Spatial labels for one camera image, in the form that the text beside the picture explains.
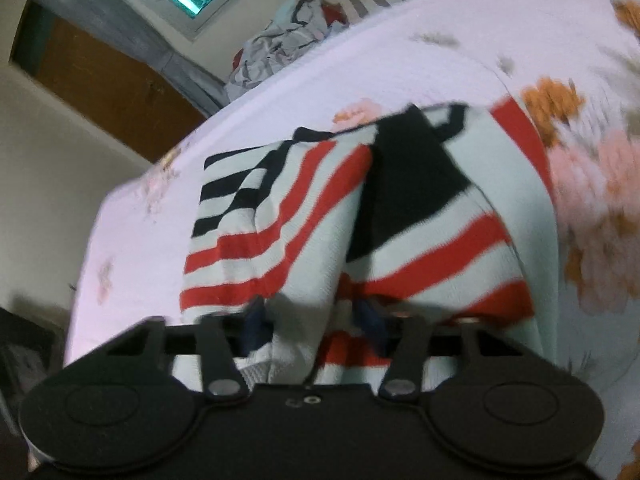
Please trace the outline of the red white black striped sweater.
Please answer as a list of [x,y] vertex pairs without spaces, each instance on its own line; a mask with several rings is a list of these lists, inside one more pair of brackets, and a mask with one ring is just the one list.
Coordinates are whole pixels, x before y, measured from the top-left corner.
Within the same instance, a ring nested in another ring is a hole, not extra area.
[[249,384],[377,386],[360,302],[480,318],[555,356],[556,222],[544,147],[518,101],[386,116],[208,156],[183,268],[184,322],[262,298]]

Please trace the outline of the grey blue clothes pile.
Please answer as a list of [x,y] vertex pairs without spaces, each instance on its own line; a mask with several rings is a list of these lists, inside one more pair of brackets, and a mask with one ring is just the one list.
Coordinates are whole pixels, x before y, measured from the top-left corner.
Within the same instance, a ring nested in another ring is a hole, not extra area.
[[226,83],[230,101],[301,58],[348,26],[343,9],[326,0],[288,0],[235,55]]

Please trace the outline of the brown wooden door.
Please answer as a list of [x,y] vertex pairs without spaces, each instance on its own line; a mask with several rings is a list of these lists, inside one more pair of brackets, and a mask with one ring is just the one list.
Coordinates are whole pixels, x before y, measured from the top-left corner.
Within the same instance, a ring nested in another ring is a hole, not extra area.
[[205,117],[152,68],[27,0],[10,60],[149,162]]

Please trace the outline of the pink floral bed sheet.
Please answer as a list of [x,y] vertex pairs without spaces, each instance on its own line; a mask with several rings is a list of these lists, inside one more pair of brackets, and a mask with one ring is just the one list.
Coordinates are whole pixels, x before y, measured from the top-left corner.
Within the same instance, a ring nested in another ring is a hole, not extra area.
[[605,409],[589,463],[639,474],[639,0],[409,0],[343,32],[209,119],[104,200],[67,343],[74,362],[179,295],[205,159],[341,133],[410,106],[512,99],[551,178],[555,356]]

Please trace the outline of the grey curtain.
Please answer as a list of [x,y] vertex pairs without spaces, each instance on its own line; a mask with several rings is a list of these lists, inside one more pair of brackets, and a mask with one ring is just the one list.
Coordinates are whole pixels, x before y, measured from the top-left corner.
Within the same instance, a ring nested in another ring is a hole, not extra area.
[[97,40],[149,66],[204,116],[229,104],[224,83],[186,58],[125,0],[35,0]]

